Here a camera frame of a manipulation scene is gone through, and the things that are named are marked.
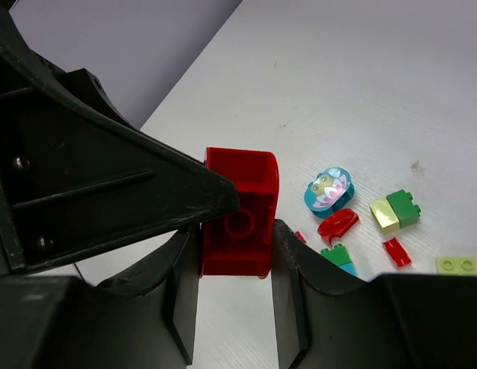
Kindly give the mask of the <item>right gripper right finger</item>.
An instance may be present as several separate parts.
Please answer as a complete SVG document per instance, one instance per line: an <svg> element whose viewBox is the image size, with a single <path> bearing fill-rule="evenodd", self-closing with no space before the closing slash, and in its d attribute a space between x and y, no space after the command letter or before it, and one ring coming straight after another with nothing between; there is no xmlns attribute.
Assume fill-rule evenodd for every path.
<svg viewBox="0 0 477 369"><path fill-rule="evenodd" d="M281 368L477 368L477 277L363 281L277 220L271 280Z"/></svg>

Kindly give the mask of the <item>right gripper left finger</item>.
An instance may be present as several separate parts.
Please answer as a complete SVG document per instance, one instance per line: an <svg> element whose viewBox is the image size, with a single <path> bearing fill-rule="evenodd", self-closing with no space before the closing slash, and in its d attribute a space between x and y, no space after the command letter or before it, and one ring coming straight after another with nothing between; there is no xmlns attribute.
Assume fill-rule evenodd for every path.
<svg viewBox="0 0 477 369"><path fill-rule="evenodd" d="M94 75L32 51L0 1L0 275L59 268L238 208L230 180L134 129Z"/></svg>

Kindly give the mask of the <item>pale green lego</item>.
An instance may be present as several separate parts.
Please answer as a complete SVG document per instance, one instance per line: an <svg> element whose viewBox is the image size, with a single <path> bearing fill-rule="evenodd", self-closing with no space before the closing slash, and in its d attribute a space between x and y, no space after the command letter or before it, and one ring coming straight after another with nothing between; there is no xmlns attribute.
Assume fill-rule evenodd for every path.
<svg viewBox="0 0 477 369"><path fill-rule="evenodd" d="M436 267L442 275L477 275L477 261L474 257L438 257Z"/></svg>

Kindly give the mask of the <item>red arch lego block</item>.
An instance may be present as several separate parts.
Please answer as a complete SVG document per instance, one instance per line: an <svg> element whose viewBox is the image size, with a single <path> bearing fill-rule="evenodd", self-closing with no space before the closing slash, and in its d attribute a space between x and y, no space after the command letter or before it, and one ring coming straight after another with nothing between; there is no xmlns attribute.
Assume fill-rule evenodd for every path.
<svg viewBox="0 0 477 369"><path fill-rule="evenodd" d="M207 148L205 166L232 181L240 207L202 225L202 274L266 278L279 198L279 166L269 151Z"/></svg>

